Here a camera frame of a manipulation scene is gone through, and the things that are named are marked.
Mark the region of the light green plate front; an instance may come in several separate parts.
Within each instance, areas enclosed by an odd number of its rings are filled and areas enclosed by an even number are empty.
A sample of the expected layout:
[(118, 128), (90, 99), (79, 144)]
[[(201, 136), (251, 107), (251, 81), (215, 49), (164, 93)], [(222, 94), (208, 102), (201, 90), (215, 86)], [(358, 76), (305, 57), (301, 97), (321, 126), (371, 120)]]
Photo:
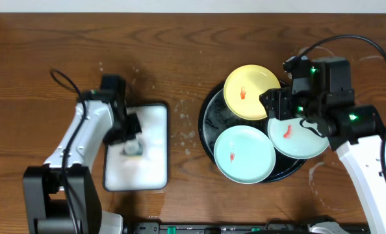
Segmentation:
[(276, 153), (271, 140), (260, 130), (237, 125), (223, 131), (214, 145), (214, 160), (228, 179), (254, 184), (274, 170)]

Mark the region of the yellow plate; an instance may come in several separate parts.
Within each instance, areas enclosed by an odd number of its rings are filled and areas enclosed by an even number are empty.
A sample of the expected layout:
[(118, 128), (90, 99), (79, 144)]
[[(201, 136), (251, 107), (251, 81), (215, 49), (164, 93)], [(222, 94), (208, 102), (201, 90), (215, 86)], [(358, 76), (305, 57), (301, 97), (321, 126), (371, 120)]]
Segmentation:
[(224, 83), (224, 99), (239, 118), (262, 120), (267, 117), (259, 96), (272, 88), (280, 88), (277, 77), (267, 68), (249, 64), (232, 71)]

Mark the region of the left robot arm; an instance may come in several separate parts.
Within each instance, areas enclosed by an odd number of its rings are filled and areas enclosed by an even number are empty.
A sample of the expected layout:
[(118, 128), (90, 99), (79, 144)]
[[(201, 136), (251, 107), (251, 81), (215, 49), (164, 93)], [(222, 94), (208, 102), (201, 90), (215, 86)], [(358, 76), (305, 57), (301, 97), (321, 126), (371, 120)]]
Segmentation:
[(91, 170), (101, 145), (122, 144), (141, 131), (126, 111), (126, 82), (105, 74), (99, 89), (73, 90), (75, 116), (63, 139), (43, 165), (23, 175), (29, 232), (123, 233), (122, 215), (102, 210)]

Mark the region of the green sponge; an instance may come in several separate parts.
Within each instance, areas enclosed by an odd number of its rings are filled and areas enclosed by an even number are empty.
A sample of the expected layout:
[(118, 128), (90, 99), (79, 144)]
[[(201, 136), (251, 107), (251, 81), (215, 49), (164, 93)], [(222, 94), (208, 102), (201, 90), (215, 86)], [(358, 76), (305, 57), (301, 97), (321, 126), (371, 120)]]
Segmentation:
[(143, 147), (137, 139), (128, 140), (123, 143), (122, 155), (128, 157), (140, 157), (143, 152)]

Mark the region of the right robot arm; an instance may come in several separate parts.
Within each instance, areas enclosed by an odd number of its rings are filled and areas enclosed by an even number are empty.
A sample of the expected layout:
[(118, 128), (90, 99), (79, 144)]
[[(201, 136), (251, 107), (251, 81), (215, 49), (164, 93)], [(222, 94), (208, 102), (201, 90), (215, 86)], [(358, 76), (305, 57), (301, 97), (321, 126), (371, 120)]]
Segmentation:
[(386, 233), (385, 128), (372, 105), (356, 105), (350, 63), (342, 57), (283, 64), (291, 85), (259, 96), (269, 118), (303, 118), (317, 125), (354, 184), (371, 233)]

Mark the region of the light green plate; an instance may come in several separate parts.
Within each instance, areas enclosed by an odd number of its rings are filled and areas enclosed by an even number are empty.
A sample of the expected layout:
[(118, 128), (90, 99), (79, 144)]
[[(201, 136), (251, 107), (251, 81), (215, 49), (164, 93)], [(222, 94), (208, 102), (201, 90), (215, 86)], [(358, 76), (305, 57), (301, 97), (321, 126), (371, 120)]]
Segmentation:
[(329, 147), (329, 141), (322, 137), (316, 123), (303, 118), (268, 121), (267, 133), (275, 149), (293, 159), (311, 159)]
[(276, 153), (271, 140), (260, 130), (237, 125), (223, 131), (214, 145), (214, 160), (228, 179), (254, 184), (274, 170)]

